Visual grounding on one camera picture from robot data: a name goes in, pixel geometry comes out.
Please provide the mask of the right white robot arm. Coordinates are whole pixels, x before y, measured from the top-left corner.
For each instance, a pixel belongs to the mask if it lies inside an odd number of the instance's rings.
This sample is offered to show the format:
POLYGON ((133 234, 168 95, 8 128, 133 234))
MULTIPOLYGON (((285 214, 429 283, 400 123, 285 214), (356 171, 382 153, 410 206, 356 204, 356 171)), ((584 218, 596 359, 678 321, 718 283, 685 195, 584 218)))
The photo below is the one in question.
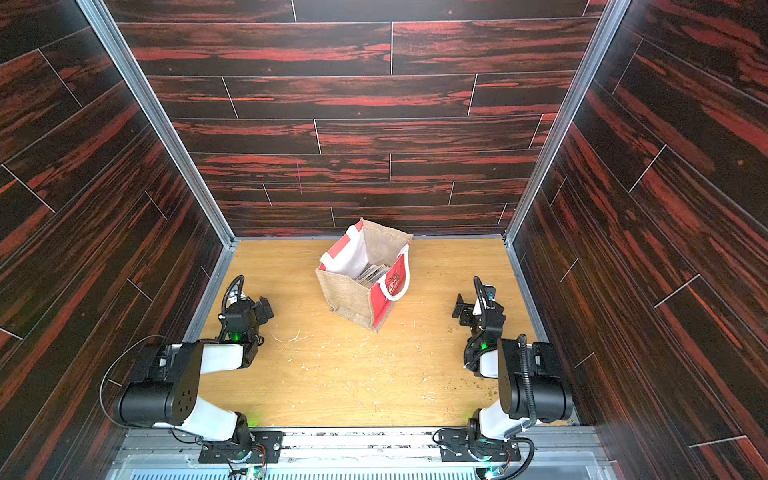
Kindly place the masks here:
POLYGON ((498 382, 498 399, 477 410, 468 421, 467 443, 473 448, 497 446, 537 425, 567 420, 574 402, 562 364, 552 344, 530 343, 524 334, 504 339, 504 307, 496 289, 473 278, 477 299, 462 296, 452 316, 470 328, 464 368, 475 376, 498 382))

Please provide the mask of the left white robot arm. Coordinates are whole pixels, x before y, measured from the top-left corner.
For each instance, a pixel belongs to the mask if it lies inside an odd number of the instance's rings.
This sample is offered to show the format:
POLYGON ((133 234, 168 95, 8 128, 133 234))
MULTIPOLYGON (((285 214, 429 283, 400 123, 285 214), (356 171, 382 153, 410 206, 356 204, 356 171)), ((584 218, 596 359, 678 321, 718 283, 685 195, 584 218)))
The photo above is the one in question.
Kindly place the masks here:
POLYGON ((219 335, 195 342, 166 343, 147 349, 116 403, 119 422, 128 427, 175 428, 209 444, 222 444, 244 459, 253 447, 247 418, 199 395, 203 375, 251 366, 264 343, 259 329, 274 317, 265 297, 244 293, 236 276, 222 298, 219 335))

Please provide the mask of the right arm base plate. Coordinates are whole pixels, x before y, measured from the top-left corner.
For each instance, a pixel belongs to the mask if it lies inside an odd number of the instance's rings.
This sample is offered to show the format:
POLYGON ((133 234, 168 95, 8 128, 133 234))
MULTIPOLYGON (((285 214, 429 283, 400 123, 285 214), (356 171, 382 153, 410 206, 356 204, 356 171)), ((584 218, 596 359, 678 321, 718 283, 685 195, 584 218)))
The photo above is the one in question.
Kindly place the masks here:
POLYGON ((432 436, 443 462, 518 462, 521 454, 510 442, 488 439, 468 427, 438 429, 432 436))

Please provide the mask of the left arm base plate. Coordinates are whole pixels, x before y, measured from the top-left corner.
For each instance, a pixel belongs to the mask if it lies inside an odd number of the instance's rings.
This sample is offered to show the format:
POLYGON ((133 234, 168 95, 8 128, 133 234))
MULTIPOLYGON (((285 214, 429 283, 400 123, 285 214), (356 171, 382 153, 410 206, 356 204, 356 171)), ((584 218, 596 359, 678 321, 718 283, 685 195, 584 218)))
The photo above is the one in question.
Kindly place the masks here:
POLYGON ((285 433, 280 430, 250 431, 245 442, 204 441, 198 457, 200 464, 274 464, 279 461, 285 433))

